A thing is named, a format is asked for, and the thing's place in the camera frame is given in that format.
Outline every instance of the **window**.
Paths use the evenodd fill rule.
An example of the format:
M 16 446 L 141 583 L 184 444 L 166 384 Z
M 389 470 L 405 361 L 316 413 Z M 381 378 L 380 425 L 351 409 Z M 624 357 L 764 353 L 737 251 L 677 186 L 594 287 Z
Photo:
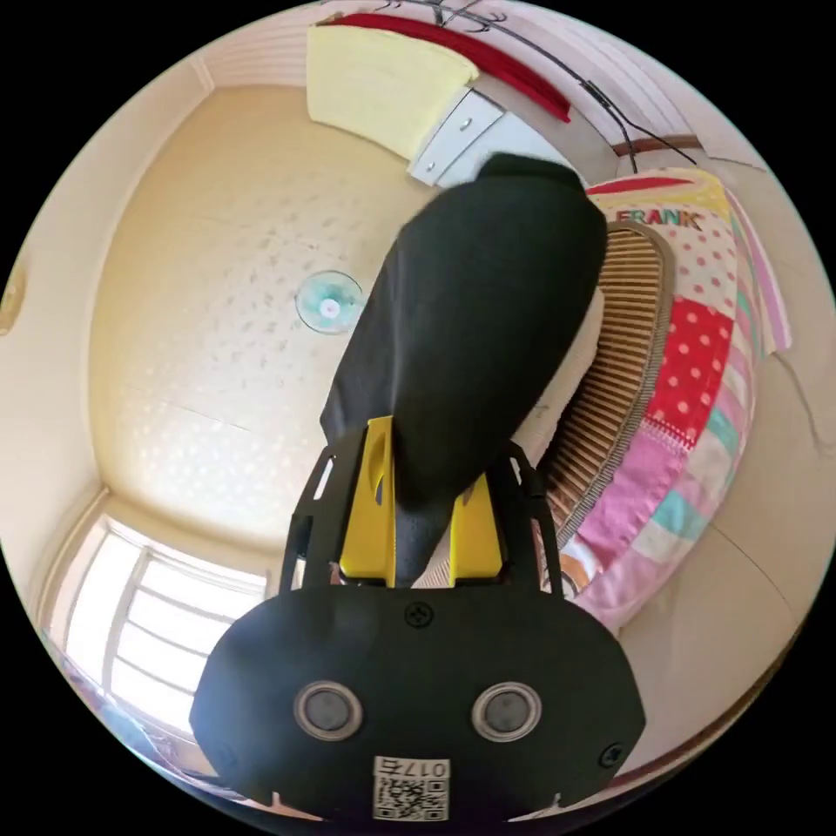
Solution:
M 66 653 L 129 711 L 191 735 L 206 657 L 265 595 L 265 576 L 109 529 L 73 606 Z

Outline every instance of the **yellow towel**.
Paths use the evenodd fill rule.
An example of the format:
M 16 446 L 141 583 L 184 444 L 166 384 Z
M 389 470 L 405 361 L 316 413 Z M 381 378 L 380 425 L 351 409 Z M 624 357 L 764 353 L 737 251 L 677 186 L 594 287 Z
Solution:
M 413 37 L 350 26 L 307 31 L 307 111 L 406 159 L 479 75 L 456 52 Z

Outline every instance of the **bed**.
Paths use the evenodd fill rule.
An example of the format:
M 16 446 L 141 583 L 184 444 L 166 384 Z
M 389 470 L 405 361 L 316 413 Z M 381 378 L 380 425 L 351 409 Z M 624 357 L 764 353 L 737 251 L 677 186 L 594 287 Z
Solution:
M 668 169 L 587 193 L 611 229 L 629 224 L 652 237 L 672 276 L 670 313 L 655 326 L 657 367 L 650 363 L 650 375 L 637 386 L 635 370 L 625 373 L 613 360 L 630 350 L 629 331 L 618 327 L 609 348 L 602 339 L 540 465 L 563 593 L 617 632 L 667 581 L 716 513 L 752 427 L 758 367 L 768 354 L 789 348 L 791 335 L 764 248 L 716 177 Z M 617 246 L 612 234 L 610 243 Z M 664 271 L 661 262 L 657 269 Z M 629 276 L 630 266 L 624 271 Z M 604 331 L 627 287 L 617 284 L 613 293 L 606 273 Z M 603 433 L 598 416 L 610 425 L 624 417 L 613 393 L 629 390 L 625 380 L 632 381 L 640 414 L 621 432 Z M 591 464 L 585 481 L 578 461 Z M 545 575 L 543 583 L 549 585 Z

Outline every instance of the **screw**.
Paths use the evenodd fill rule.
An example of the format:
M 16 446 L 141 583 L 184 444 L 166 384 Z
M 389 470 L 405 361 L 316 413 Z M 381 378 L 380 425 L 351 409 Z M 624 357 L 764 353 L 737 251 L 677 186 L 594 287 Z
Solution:
M 603 766 L 604 769 L 610 769 L 612 766 L 615 766 L 619 760 L 621 760 L 621 756 L 623 754 L 624 747 L 620 743 L 613 743 L 603 750 L 601 757 L 598 759 L 598 763 Z
M 432 622 L 433 609 L 423 601 L 416 601 L 406 608 L 403 616 L 410 627 L 420 630 L 422 627 L 428 627 Z

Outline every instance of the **wooden slat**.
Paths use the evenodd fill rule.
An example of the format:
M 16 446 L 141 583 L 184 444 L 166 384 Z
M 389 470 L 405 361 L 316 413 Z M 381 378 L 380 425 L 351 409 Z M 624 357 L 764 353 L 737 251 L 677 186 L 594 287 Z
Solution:
M 663 260 L 638 230 L 610 231 L 598 285 L 604 312 L 598 352 L 563 413 L 543 472 L 560 529 L 612 454 L 644 383 L 663 292 Z

